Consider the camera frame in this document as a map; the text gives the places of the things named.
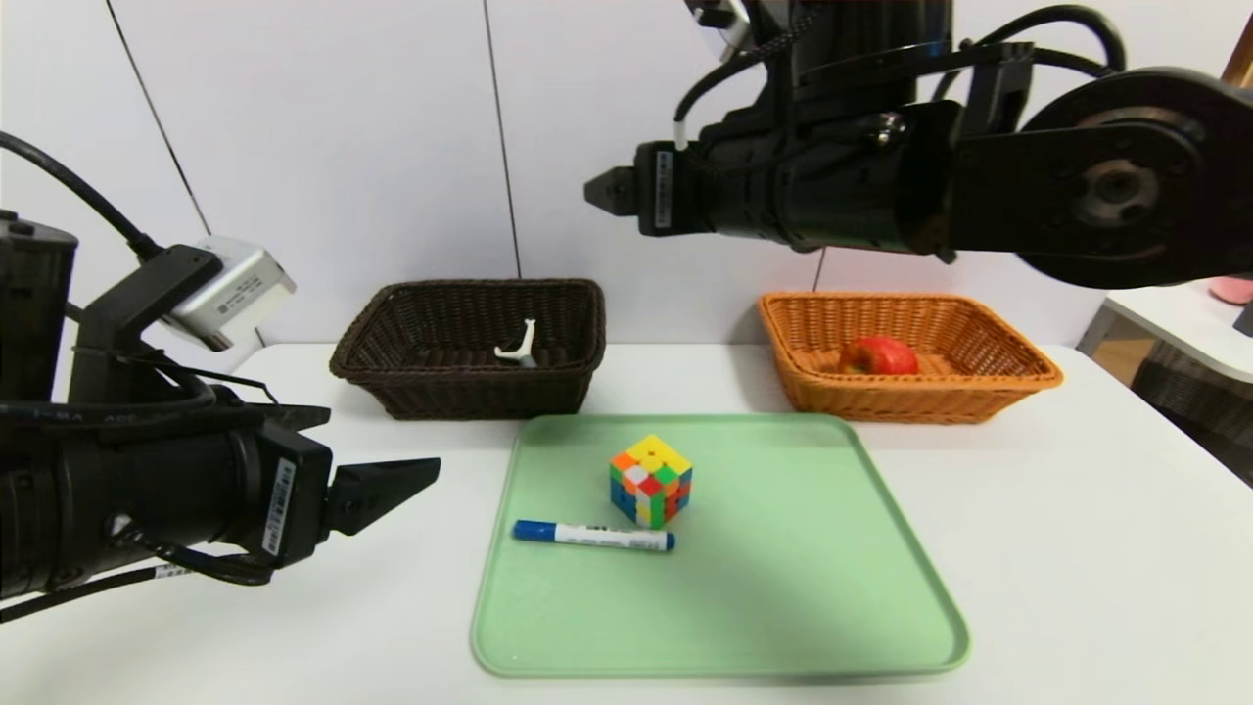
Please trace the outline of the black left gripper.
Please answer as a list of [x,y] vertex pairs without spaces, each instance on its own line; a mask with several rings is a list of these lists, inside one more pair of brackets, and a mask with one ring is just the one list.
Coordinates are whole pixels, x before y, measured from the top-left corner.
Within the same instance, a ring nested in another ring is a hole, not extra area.
[[160,558],[264,585],[323,536],[358,535],[441,473],[439,458],[340,465],[325,498],[331,460],[326,446],[269,419],[169,419],[66,438],[56,581]]

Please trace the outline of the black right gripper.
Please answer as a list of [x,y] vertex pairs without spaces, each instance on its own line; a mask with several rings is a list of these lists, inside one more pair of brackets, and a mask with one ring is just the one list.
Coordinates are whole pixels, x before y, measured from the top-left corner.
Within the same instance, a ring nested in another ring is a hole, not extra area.
[[635,165],[583,183],[583,200],[614,217],[637,217],[643,235],[715,233],[808,250],[803,202],[809,162],[783,131],[705,129],[684,152],[670,142],[640,147]]

